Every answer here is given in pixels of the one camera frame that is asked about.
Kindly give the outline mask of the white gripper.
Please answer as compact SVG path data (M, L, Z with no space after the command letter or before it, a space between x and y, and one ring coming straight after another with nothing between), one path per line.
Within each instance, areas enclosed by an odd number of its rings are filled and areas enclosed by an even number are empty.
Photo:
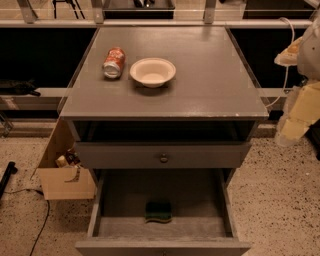
M301 41L301 37L294 40L276 56L274 63L296 66ZM276 128L275 142L282 147L295 145L305 135L309 126L304 122L317 122L320 119L320 82L308 83L299 90L289 116L295 120L281 117Z

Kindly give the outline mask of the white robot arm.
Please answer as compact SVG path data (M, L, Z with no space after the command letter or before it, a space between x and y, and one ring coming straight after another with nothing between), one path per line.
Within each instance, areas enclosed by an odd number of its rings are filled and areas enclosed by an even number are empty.
M295 87L285 101L275 141L280 146L297 143L320 120L320 16L274 60L277 65L296 66L307 80Z

